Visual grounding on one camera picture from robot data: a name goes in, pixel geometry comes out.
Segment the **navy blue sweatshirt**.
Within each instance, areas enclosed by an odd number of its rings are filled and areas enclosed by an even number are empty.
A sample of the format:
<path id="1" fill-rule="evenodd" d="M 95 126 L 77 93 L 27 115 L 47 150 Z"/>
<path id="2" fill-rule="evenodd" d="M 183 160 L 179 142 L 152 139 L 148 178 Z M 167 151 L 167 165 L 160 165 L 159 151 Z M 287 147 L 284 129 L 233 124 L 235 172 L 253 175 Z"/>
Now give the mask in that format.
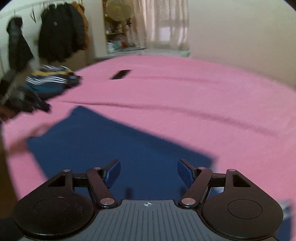
<path id="1" fill-rule="evenodd" d="M 185 159 L 194 167 L 206 168 L 213 163 L 212 157 L 82 106 L 45 134 L 28 138 L 27 146 L 49 178 L 63 169 L 83 173 L 118 159 L 121 172 L 110 189 L 116 200 L 179 200 L 187 187 L 178 175 L 178 161 Z"/>

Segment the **pink bed blanket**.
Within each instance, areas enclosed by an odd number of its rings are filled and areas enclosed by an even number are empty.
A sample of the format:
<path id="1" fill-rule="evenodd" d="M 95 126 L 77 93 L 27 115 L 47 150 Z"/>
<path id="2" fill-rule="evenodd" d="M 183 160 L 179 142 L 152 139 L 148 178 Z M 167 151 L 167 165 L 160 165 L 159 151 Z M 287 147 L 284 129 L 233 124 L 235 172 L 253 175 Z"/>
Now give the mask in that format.
<path id="1" fill-rule="evenodd" d="M 131 70 L 122 79 L 111 77 Z M 181 57 L 125 56 L 78 71 L 80 86 L 50 101 L 50 114 L 21 114 L 3 128 L 17 199 L 48 178 L 28 151 L 39 137 L 84 106 L 103 116 L 234 168 L 295 208 L 295 90 L 252 73 Z"/>

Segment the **black smartphone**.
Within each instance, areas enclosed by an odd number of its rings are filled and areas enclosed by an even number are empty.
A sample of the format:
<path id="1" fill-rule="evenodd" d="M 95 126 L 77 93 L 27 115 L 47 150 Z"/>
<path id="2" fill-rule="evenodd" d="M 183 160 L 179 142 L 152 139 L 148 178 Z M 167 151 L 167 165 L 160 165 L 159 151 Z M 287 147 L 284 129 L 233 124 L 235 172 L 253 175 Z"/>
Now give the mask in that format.
<path id="1" fill-rule="evenodd" d="M 115 75 L 113 75 L 111 77 L 111 79 L 116 80 L 116 79 L 125 78 L 130 72 L 131 72 L 131 70 L 121 70 L 118 73 L 116 73 Z"/>

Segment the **teal striped sweater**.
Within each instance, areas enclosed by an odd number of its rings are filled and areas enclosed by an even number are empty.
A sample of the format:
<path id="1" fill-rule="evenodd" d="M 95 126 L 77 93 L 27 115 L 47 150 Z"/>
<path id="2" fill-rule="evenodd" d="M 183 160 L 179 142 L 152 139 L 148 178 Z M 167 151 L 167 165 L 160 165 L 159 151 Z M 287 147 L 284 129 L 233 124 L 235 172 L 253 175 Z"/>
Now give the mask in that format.
<path id="1" fill-rule="evenodd" d="M 24 89 L 36 94 L 42 100 L 61 95 L 67 89 L 81 84 L 82 77 L 66 66 L 42 65 L 27 76 Z"/>

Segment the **green small box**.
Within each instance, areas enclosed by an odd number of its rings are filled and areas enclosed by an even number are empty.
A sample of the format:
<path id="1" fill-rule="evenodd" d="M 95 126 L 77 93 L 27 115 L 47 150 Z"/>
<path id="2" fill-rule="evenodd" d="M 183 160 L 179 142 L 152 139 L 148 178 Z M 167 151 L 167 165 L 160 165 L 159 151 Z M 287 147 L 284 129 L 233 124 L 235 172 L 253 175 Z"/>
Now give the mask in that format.
<path id="1" fill-rule="evenodd" d="M 190 56 L 190 51 L 189 50 L 181 51 L 180 56 L 181 57 L 189 57 Z"/>

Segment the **black garment under pile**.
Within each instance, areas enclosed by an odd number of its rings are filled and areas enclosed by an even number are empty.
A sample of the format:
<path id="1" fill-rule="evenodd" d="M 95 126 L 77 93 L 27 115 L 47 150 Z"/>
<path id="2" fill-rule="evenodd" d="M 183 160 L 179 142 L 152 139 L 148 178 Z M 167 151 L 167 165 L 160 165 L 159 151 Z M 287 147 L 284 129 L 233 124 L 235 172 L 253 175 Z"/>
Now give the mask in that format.
<path id="1" fill-rule="evenodd" d="M 51 106 L 47 102 L 27 89 L 13 89 L 4 97 L 3 101 L 4 107 L 15 113 L 32 113 L 36 110 L 49 113 L 51 111 Z"/>

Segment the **wooden shelf with items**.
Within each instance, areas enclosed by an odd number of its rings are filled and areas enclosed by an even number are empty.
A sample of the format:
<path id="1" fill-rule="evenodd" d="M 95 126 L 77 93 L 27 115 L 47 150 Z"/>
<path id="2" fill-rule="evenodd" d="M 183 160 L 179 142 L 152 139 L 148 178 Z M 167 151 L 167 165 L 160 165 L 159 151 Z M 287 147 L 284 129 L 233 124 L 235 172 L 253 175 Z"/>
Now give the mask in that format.
<path id="1" fill-rule="evenodd" d="M 122 22 L 112 20 L 106 13 L 106 2 L 102 2 L 107 52 L 129 52 L 145 49 L 145 25 L 139 1 L 133 2 L 133 15 Z"/>

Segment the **beige curtain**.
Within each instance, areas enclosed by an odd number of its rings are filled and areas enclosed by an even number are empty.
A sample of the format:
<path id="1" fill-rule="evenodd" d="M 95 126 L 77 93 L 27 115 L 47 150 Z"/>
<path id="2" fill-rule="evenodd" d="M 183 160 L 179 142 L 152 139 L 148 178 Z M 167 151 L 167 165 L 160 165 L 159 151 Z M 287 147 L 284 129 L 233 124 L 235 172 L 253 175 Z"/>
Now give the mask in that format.
<path id="1" fill-rule="evenodd" d="M 133 1 L 132 37 L 144 48 L 189 48 L 187 1 Z"/>

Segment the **black hanging coats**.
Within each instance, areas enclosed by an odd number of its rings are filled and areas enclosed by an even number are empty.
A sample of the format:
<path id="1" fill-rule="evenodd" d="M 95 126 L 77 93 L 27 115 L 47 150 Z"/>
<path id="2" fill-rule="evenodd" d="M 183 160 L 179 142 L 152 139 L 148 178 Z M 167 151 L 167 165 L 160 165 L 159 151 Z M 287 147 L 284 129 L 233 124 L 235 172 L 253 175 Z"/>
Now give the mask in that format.
<path id="1" fill-rule="evenodd" d="M 41 22 L 38 39 L 40 58 L 49 63 L 64 62 L 83 50 L 83 21 L 72 4 L 49 5 L 41 14 Z"/>

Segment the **black puffer jacket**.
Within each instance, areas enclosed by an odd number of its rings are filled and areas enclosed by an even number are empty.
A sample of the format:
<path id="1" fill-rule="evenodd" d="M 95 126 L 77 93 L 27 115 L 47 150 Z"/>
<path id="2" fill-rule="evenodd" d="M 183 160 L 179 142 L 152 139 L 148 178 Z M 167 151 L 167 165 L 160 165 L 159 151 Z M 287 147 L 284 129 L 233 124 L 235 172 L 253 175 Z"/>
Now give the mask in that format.
<path id="1" fill-rule="evenodd" d="M 10 19 L 6 27 L 9 35 L 8 57 L 10 68 L 16 72 L 23 71 L 34 56 L 22 32 L 23 20 L 19 16 Z"/>

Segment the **standing fan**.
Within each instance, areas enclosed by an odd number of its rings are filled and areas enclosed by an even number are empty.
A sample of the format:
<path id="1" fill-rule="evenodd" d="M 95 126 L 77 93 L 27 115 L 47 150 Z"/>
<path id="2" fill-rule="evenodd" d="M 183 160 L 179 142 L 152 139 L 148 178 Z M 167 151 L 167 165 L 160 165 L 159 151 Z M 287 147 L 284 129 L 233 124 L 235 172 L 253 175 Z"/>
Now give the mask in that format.
<path id="1" fill-rule="evenodd" d="M 126 21 L 133 15 L 133 2 L 128 0 L 109 0 L 106 2 L 106 13 L 114 21 Z"/>

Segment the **orange hanging jacket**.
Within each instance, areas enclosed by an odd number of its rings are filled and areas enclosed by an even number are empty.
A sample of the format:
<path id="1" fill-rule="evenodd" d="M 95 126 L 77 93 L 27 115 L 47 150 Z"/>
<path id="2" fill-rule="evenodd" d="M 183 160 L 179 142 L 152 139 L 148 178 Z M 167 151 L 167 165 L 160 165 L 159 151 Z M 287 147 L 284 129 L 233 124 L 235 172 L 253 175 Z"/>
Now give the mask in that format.
<path id="1" fill-rule="evenodd" d="M 79 4 L 75 1 L 73 1 L 71 4 L 78 11 L 78 13 L 81 15 L 81 18 L 83 21 L 84 41 L 83 41 L 82 49 L 86 50 L 89 45 L 89 35 L 88 35 L 89 23 L 88 23 L 88 20 L 86 19 L 86 15 L 85 15 L 85 7 L 83 6 L 83 4 Z"/>

